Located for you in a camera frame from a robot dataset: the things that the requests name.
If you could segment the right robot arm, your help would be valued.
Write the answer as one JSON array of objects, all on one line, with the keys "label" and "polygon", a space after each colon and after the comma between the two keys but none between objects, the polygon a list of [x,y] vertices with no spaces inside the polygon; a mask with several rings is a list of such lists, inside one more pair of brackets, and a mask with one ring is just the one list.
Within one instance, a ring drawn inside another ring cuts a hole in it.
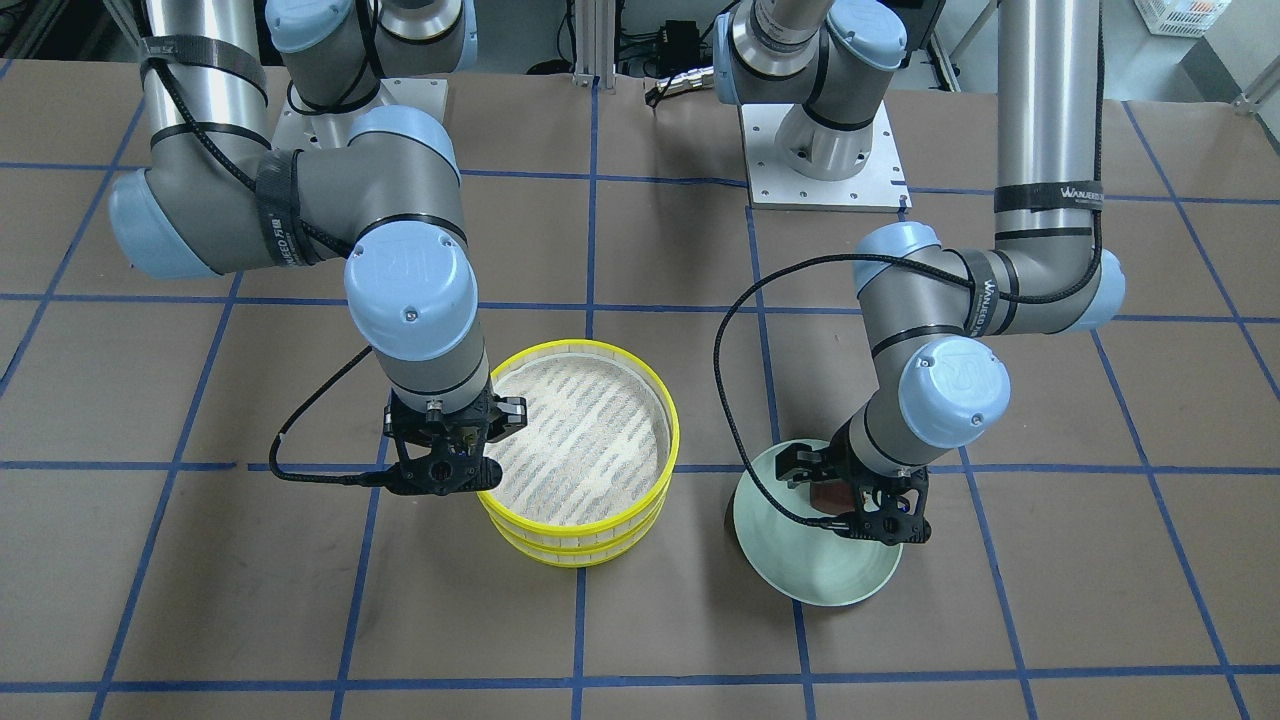
[{"label": "right robot arm", "polygon": [[151,167],[109,214],[133,266],[189,279],[340,259],[349,314],[390,383],[397,460],[293,482],[394,495],[494,489],[485,455],[527,423],[494,395],[461,170],[444,126],[390,85],[467,67],[471,1],[137,1]]}]

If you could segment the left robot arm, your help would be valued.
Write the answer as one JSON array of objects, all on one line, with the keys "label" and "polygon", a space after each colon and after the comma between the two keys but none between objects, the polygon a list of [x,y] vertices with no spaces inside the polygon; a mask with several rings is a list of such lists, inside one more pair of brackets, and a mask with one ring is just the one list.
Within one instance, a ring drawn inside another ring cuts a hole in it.
[{"label": "left robot arm", "polygon": [[[870,142],[876,104],[902,55],[892,12],[874,1],[745,1],[716,22],[714,69],[727,104],[791,102],[792,164],[813,176],[819,143]],[[817,518],[783,506],[754,468],[771,512],[855,541],[924,543],[928,465],[1005,413],[1011,380],[986,336],[1092,331],[1125,295],[1103,249],[1103,12],[1098,1],[1001,1],[995,246],[945,249],[920,222],[896,222],[849,254],[876,392],[826,447],[792,441],[781,486],[836,486],[849,507]]]}]

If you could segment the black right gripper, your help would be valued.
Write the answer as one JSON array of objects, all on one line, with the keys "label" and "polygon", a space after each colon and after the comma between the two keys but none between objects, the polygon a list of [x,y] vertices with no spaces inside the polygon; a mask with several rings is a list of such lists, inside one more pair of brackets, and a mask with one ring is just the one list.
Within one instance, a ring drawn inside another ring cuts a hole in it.
[{"label": "black right gripper", "polygon": [[393,495],[481,492],[503,479],[500,464],[485,456],[485,446],[499,442],[529,423],[526,398],[481,392],[456,413],[443,413],[430,401],[422,413],[398,396],[387,406],[384,436],[396,446],[398,461],[383,473]]}]

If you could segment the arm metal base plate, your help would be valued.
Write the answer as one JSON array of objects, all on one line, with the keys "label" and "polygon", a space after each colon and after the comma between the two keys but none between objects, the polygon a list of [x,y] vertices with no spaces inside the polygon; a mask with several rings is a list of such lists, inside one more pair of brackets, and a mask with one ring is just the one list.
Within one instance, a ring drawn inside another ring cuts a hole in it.
[{"label": "arm metal base plate", "polygon": [[444,122],[448,95],[449,83],[444,78],[389,78],[381,81],[372,101],[362,108],[338,114],[314,114],[294,86],[289,85],[271,145],[275,150],[344,147],[353,123],[371,109],[385,105],[417,108]]},{"label": "arm metal base plate", "polygon": [[797,104],[739,109],[755,209],[905,211],[913,206],[886,105],[860,129],[817,124]]}]

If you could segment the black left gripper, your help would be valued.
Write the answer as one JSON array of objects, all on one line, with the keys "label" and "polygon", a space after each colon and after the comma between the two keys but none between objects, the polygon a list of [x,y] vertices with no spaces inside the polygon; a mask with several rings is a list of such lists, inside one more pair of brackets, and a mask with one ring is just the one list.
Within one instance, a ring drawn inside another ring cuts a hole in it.
[{"label": "black left gripper", "polygon": [[886,546],[923,544],[932,537],[931,523],[924,515],[929,489],[927,468],[908,475],[881,475],[858,460],[846,439],[824,448],[812,441],[797,441],[777,454],[774,474],[790,488],[835,486],[851,493],[850,509],[840,512],[824,510],[819,518],[806,518],[783,511],[804,527]]}]

